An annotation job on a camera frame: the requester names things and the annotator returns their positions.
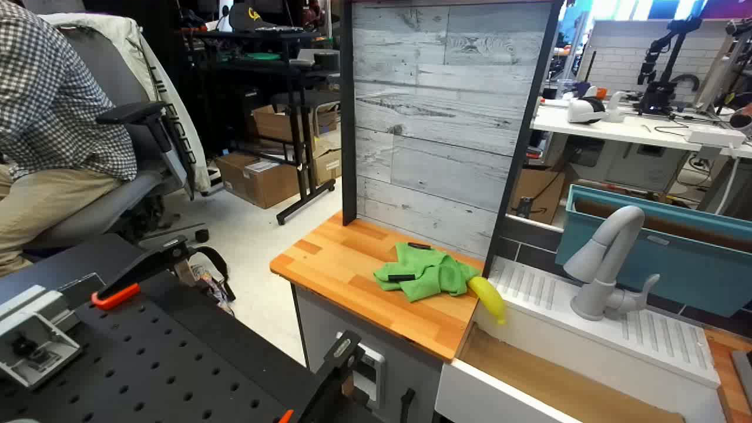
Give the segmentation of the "grey toy sink tap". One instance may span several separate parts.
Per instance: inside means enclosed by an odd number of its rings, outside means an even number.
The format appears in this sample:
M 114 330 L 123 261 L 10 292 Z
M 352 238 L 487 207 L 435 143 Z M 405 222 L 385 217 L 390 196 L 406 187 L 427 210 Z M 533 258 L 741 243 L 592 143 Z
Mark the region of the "grey toy sink tap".
M 564 272 L 581 282 L 581 292 L 571 299 L 576 316 L 592 322 L 601 318 L 625 319 L 629 312 L 647 309 L 650 289 L 661 282 L 659 272 L 643 281 L 639 295 L 615 286 L 641 229 L 643 212 L 634 204 L 620 207 L 564 261 Z

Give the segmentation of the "wooden butcher block counter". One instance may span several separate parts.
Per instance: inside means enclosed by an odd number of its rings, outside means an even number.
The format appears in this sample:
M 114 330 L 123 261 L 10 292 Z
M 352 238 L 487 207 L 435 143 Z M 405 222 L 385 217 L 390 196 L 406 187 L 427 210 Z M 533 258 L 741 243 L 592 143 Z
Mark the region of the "wooden butcher block counter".
M 271 261 L 271 271 L 367 324 L 452 363 L 472 324 L 477 299 L 433 296 L 408 303 L 399 292 L 379 286 L 374 271 L 394 261 L 408 236 L 371 223 L 344 222 L 336 212 Z

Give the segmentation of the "green crumpled cloth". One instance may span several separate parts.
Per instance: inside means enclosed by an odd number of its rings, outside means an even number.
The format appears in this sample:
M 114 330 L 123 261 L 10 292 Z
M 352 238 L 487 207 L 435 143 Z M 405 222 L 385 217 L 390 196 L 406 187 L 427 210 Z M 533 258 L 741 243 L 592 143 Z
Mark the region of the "green crumpled cloth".
M 374 271 L 385 292 L 401 292 L 411 303 L 433 296 L 464 296 L 477 271 L 443 249 L 427 245 L 399 243 L 394 261 Z

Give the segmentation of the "cardboard box on floor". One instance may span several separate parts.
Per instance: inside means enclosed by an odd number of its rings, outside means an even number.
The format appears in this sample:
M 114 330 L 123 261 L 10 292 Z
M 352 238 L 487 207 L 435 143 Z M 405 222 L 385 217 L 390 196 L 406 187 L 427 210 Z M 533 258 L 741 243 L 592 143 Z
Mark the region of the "cardboard box on floor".
M 222 156 L 215 165 L 222 170 L 224 187 L 233 196 L 262 210 L 271 210 L 298 194 L 296 170 L 292 165 L 244 154 Z

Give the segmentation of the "grey wood backsplash panel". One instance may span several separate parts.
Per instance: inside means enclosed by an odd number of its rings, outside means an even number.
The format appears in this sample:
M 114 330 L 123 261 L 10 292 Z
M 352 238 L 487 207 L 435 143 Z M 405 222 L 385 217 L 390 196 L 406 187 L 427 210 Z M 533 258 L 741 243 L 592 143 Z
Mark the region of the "grey wood backsplash panel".
M 344 0 L 344 219 L 494 255 L 564 0 Z

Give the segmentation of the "yellow toy banana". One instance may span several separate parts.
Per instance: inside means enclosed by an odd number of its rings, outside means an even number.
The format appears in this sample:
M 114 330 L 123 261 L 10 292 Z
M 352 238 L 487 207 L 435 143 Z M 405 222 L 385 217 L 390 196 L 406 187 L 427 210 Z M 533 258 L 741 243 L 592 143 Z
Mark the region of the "yellow toy banana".
M 499 289 L 487 277 L 472 277 L 471 289 L 480 299 L 480 303 L 484 306 L 484 311 L 492 316 L 492 319 L 495 324 L 508 322 L 508 306 L 505 306 L 502 296 L 499 295 Z

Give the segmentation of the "black metal desk stand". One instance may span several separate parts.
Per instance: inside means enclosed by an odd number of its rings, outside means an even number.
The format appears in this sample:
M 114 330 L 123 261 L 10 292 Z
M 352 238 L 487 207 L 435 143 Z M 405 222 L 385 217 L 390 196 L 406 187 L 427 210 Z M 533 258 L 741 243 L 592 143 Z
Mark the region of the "black metal desk stand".
M 305 94 L 313 77 L 311 63 L 298 62 L 311 34 L 294 31 L 184 31 L 186 53 L 195 69 L 204 106 L 204 122 L 212 135 L 212 150 L 239 149 L 296 170 L 298 200 L 278 214 L 284 227 L 333 184 L 319 184 L 313 167 L 313 131 L 307 128 L 311 102 Z M 283 157 L 251 149 L 243 141 L 250 129 L 239 128 L 239 114 L 259 102 L 283 109 L 290 136 L 267 136 Z

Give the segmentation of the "black perforated workbench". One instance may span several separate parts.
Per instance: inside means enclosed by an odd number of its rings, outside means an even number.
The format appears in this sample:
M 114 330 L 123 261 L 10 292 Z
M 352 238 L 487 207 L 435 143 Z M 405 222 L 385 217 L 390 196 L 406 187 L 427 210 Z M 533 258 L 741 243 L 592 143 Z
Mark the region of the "black perforated workbench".
M 76 312 L 83 353 L 38 388 L 3 380 L 3 423 L 379 423 L 344 392 L 352 333 L 307 371 L 169 272 L 116 311 Z

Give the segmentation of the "white background lab table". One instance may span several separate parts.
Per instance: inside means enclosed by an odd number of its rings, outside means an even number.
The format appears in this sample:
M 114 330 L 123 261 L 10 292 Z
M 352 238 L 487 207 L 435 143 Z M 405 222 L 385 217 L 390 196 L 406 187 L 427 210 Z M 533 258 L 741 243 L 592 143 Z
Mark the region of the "white background lab table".
M 688 154 L 716 149 L 727 157 L 752 161 L 752 143 L 741 129 L 727 129 L 697 120 L 663 120 L 618 110 L 595 114 L 586 102 L 546 102 L 537 109 L 531 128 L 539 131 Z

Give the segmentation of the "seated person checkered shirt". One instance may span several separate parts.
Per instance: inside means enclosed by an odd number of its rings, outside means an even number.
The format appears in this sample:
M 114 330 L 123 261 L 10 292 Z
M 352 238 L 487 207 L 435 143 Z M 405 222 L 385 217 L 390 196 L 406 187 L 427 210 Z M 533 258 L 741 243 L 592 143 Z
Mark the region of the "seated person checkered shirt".
M 124 128 L 71 42 L 22 0 L 0 0 L 0 276 L 30 265 L 23 249 L 44 230 L 132 182 Z

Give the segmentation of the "white toy sink basin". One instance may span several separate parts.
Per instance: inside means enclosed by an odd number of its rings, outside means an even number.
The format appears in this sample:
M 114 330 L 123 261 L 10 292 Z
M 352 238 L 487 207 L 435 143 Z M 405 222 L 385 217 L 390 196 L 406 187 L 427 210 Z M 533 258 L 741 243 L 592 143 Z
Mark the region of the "white toy sink basin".
M 636 311 L 625 319 L 582 319 L 576 286 L 553 272 L 499 258 L 492 284 L 508 302 L 499 326 L 484 309 L 477 324 L 495 341 L 562 364 L 687 423 L 721 423 L 720 377 L 700 326 Z

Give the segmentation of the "teal storage bin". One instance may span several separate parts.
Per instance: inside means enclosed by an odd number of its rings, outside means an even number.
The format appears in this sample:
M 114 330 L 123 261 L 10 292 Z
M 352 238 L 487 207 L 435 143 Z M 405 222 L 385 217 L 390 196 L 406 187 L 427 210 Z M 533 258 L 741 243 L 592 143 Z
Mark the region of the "teal storage bin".
M 752 223 L 710 212 L 573 184 L 558 263 L 571 258 L 620 207 L 639 207 L 643 229 L 615 282 L 639 289 L 659 272 L 656 296 L 730 318 L 752 302 Z

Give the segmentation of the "orange handled bar clamp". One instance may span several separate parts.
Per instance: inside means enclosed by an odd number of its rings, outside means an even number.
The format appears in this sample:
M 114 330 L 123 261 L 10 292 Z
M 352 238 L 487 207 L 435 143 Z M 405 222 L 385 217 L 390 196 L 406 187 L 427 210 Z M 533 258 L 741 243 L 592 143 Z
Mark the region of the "orange handled bar clamp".
M 202 276 L 191 265 L 193 257 L 204 257 L 218 277 Z M 231 289 L 231 276 L 225 258 L 212 248 L 193 248 L 184 238 L 169 241 L 166 245 L 144 251 L 137 257 L 114 282 L 90 296 L 90 303 L 99 311 L 116 311 L 123 303 L 142 295 L 142 284 L 158 272 L 169 271 L 184 284 L 206 284 L 218 303 L 233 303 L 235 292 Z

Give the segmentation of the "aluminium bracket on workbench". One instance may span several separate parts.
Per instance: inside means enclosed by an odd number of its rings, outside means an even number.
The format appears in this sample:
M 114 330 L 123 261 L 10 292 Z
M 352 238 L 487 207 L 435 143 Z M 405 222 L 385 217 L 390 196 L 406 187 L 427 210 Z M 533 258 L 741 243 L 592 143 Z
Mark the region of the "aluminium bracket on workbench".
M 32 390 L 71 364 L 83 346 L 68 336 L 81 324 L 62 292 L 39 284 L 0 306 L 0 375 Z

